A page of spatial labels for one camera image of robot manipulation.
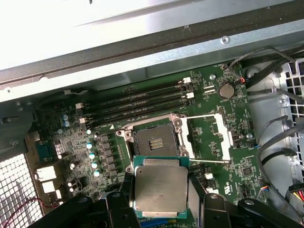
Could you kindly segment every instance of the capacitor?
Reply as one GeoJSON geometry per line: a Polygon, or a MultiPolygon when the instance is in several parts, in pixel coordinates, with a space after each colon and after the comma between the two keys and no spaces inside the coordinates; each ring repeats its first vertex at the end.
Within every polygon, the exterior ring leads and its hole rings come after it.
{"type": "Polygon", "coordinates": [[[99,177],[101,170],[97,169],[94,171],[94,176],[99,177]]]}
{"type": "Polygon", "coordinates": [[[67,183],[67,185],[69,187],[72,187],[75,183],[76,183],[76,180],[72,179],[72,180],[70,180],[70,182],[67,183]]]}
{"type": "Polygon", "coordinates": [[[64,121],[68,120],[68,115],[67,115],[67,114],[63,114],[63,115],[62,115],[62,119],[63,119],[64,121]]]}
{"type": "Polygon", "coordinates": [[[58,155],[58,159],[62,159],[67,156],[67,153],[61,153],[58,155]]]}
{"type": "Polygon", "coordinates": [[[87,149],[92,149],[92,147],[93,147],[93,143],[91,143],[91,142],[88,142],[87,144],[86,144],[86,148],[87,149]]]}
{"type": "Polygon", "coordinates": [[[70,188],[70,192],[73,192],[73,191],[75,191],[76,189],[77,189],[77,185],[74,184],[74,185],[70,188]]]}
{"type": "Polygon", "coordinates": [[[68,126],[70,125],[70,122],[69,122],[69,121],[64,121],[64,122],[63,122],[63,125],[64,125],[65,127],[68,127],[68,126]]]}
{"type": "Polygon", "coordinates": [[[95,156],[96,156],[95,152],[92,152],[92,153],[89,154],[89,158],[92,159],[92,160],[95,158],[95,156]]]}
{"type": "Polygon", "coordinates": [[[99,164],[98,161],[94,161],[94,162],[92,163],[92,168],[93,168],[93,169],[96,169],[97,166],[98,166],[98,164],[99,164]]]}
{"type": "Polygon", "coordinates": [[[230,99],[234,96],[235,89],[233,85],[224,83],[218,88],[218,95],[222,99],[230,99]]]}
{"type": "Polygon", "coordinates": [[[77,166],[77,165],[79,165],[79,161],[72,162],[72,163],[70,164],[70,167],[71,167],[71,168],[75,168],[75,166],[77,166]]]}

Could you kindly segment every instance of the gray cable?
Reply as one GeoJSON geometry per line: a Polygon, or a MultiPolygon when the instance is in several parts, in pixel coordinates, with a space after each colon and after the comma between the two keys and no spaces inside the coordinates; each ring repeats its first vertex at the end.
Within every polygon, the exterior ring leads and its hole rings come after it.
{"type": "MultiPolygon", "coordinates": [[[[289,98],[295,100],[299,104],[304,104],[304,99],[303,98],[301,98],[297,95],[294,95],[294,94],[292,94],[288,91],[285,91],[283,89],[276,89],[276,92],[279,93],[279,94],[284,94],[284,95],[288,96],[289,98]]],[[[269,93],[273,93],[273,90],[272,89],[263,89],[263,90],[258,90],[258,91],[247,92],[247,94],[249,96],[269,94],[269,93]]]]}
{"type": "Polygon", "coordinates": [[[283,121],[283,120],[287,120],[288,119],[288,115],[283,115],[283,116],[280,116],[276,119],[273,119],[273,120],[270,120],[268,121],[263,127],[262,127],[262,132],[260,134],[260,136],[258,138],[256,138],[256,142],[257,144],[260,144],[260,140],[262,138],[262,135],[264,133],[264,131],[267,129],[267,127],[269,127],[271,124],[273,124],[274,122],[276,121],[283,121]]]}
{"type": "Polygon", "coordinates": [[[257,160],[257,164],[259,166],[259,169],[261,171],[262,177],[265,180],[265,182],[268,183],[269,188],[271,189],[271,191],[273,191],[277,197],[284,202],[286,205],[288,205],[297,215],[298,218],[300,218],[302,220],[302,216],[300,215],[300,213],[281,195],[281,193],[274,187],[274,185],[272,184],[272,182],[270,181],[270,179],[268,178],[265,169],[262,165],[262,161],[261,161],[261,155],[262,152],[264,152],[266,149],[268,149],[269,147],[271,147],[272,145],[276,144],[277,142],[281,141],[282,139],[300,131],[304,129],[304,122],[293,126],[291,128],[289,128],[287,131],[284,131],[278,135],[276,135],[275,137],[271,138],[268,142],[266,142],[263,146],[261,146],[258,150],[257,150],[257,156],[256,156],[256,160],[257,160]]]}

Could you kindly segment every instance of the electrolytic capacitor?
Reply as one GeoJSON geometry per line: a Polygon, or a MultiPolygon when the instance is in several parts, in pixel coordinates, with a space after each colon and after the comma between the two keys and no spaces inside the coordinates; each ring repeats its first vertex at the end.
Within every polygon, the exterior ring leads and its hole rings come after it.
{"type": "Polygon", "coordinates": [[[74,184],[74,185],[70,188],[70,192],[73,192],[73,191],[75,191],[76,189],[77,189],[77,185],[74,184]]]}
{"type": "Polygon", "coordinates": [[[98,166],[98,164],[99,164],[98,161],[94,161],[94,162],[92,163],[92,168],[93,168],[93,169],[96,169],[97,166],[98,166]]]}
{"type": "Polygon", "coordinates": [[[76,180],[72,179],[72,180],[70,180],[70,182],[67,183],[67,185],[69,187],[72,187],[75,183],[76,183],[76,180]]]}
{"type": "Polygon", "coordinates": [[[100,173],[101,173],[101,170],[97,169],[94,171],[94,176],[99,177],[100,173]]]}
{"type": "Polygon", "coordinates": [[[61,153],[58,155],[58,159],[62,159],[67,156],[67,153],[61,153]]]}
{"type": "Polygon", "coordinates": [[[71,168],[75,168],[77,165],[79,165],[79,161],[75,161],[70,164],[71,168]]]}
{"type": "Polygon", "coordinates": [[[92,147],[93,147],[93,143],[92,142],[88,142],[87,144],[86,144],[86,148],[87,149],[92,149],[92,147]]]}
{"type": "Polygon", "coordinates": [[[69,121],[64,121],[64,122],[63,122],[63,125],[64,125],[65,127],[68,127],[68,126],[70,125],[70,122],[69,122],[69,121]]]}
{"type": "Polygon", "coordinates": [[[63,119],[64,121],[68,120],[68,115],[67,115],[67,114],[63,114],[63,115],[62,115],[62,119],[63,119]]]}
{"type": "Polygon", "coordinates": [[[89,158],[92,159],[92,160],[95,158],[95,156],[96,156],[95,152],[92,152],[92,153],[89,154],[89,158]]]}

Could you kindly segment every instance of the black cable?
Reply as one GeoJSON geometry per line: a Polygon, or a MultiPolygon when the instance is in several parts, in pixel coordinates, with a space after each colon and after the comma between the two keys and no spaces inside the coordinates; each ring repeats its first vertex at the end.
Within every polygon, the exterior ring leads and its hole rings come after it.
{"type": "Polygon", "coordinates": [[[232,61],[232,63],[227,68],[227,71],[230,72],[231,74],[233,74],[234,76],[236,76],[237,78],[241,78],[241,76],[239,74],[237,74],[236,72],[234,72],[234,70],[232,69],[232,67],[238,61],[240,61],[240,60],[242,60],[242,59],[244,59],[244,58],[246,58],[246,57],[248,57],[248,56],[250,56],[250,55],[252,55],[252,54],[254,54],[256,52],[259,52],[259,51],[262,51],[262,50],[267,50],[267,49],[272,50],[272,51],[276,52],[277,54],[279,54],[280,56],[282,56],[283,58],[287,59],[287,62],[291,61],[291,62],[295,63],[295,60],[292,57],[288,56],[284,52],[281,52],[281,51],[279,51],[278,49],[276,49],[274,47],[261,47],[261,48],[259,48],[257,50],[254,50],[254,51],[251,51],[249,53],[246,53],[246,54],[240,56],[239,58],[235,59],[234,61],[232,61]]]}
{"type": "MultiPolygon", "coordinates": [[[[304,50],[304,46],[300,46],[298,48],[294,48],[293,49],[293,53],[290,53],[290,55],[293,58],[302,57],[304,55],[303,50],[304,50]]],[[[256,73],[254,75],[254,77],[252,77],[250,79],[250,81],[246,83],[246,88],[248,89],[248,88],[254,86],[256,83],[260,82],[265,77],[267,77],[269,74],[271,74],[272,72],[274,72],[275,70],[277,70],[279,67],[281,67],[281,65],[283,65],[285,63],[288,63],[288,62],[289,62],[289,60],[287,60],[285,58],[279,58],[278,60],[272,62],[270,65],[268,65],[267,67],[265,67],[263,70],[261,70],[260,72],[256,73]]]]}
{"type": "MultiPolygon", "coordinates": [[[[253,95],[269,94],[269,93],[272,93],[272,92],[273,92],[272,89],[263,89],[263,90],[258,90],[258,91],[247,92],[247,94],[249,96],[253,96],[253,95]]],[[[288,91],[285,91],[283,89],[276,89],[276,92],[279,93],[279,94],[284,94],[284,95],[288,96],[289,98],[295,100],[299,104],[304,104],[304,99],[303,98],[301,98],[297,95],[294,95],[294,94],[292,94],[288,91]]]]}
{"type": "Polygon", "coordinates": [[[285,203],[285,205],[288,205],[297,215],[298,218],[300,218],[302,220],[302,216],[300,215],[300,213],[285,199],[285,197],[282,196],[282,194],[275,188],[275,186],[272,184],[272,182],[270,181],[270,179],[268,178],[264,166],[262,164],[261,161],[261,155],[262,153],[268,149],[270,146],[276,144],[277,142],[281,141],[282,139],[300,131],[304,129],[304,123],[301,123],[299,125],[293,126],[291,128],[289,128],[288,130],[276,135],[275,137],[271,138],[268,142],[266,142],[263,146],[261,146],[258,150],[257,150],[257,156],[256,156],[256,160],[257,160],[257,164],[259,166],[259,169],[261,171],[262,177],[264,178],[264,180],[268,183],[269,188],[277,195],[277,197],[283,201],[285,203]]]}
{"type": "Polygon", "coordinates": [[[284,152],[283,151],[277,151],[277,152],[274,152],[270,155],[268,155],[267,157],[265,157],[263,160],[262,160],[262,165],[265,165],[269,160],[271,160],[272,158],[274,157],[277,157],[277,156],[280,156],[280,155],[283,155],[284,152]]]}
{"type": "Polygon", "coordinates": [[[265,157],[262,160],[262,165],[265,165],[269,160],[271,160],[274,157],[280,156],[280,155],[284,155],[286,157],[287,156],[293,157],[293,156],[296,156],[297,153],[294,150],[290,149],[290,148],[283,148],[282,150],[274,152],[274,153],[268,155],[267,157],[265,157]]]}
{"type": "Polygon", "coordinates": [[[269,127],[271,124],[273,124],[273,123],[276,122],[276,121],[284,121],[284,120],[286,121],[287,119],[288,119],[288,115],[283,115],[283,116],[280,116],[280,117],[278,117],[278,118],[276,118],[276,119],[273,119],[273,120],[268,121],[268,122],[262,127],[262,132],[261,132],[260,136],[259,136],[258,138],[256,138],[257,144],[260,144],[260,140],[261,140],[261,138],[262,138],[262,135],[263,135],[264,131],[267,129],[267,127],[269,127]]]}

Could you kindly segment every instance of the cpu socket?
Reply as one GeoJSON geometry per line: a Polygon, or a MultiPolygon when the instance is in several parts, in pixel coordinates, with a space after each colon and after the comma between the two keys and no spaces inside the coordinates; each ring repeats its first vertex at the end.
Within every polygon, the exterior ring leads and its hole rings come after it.
{"type": "Polygon", "coordinates": [[[186,115],[167,114],[140,120],[123,126],[116,135],[124,138],[131,161],[134,155],[195,158],[183,117],[186,115]]]}

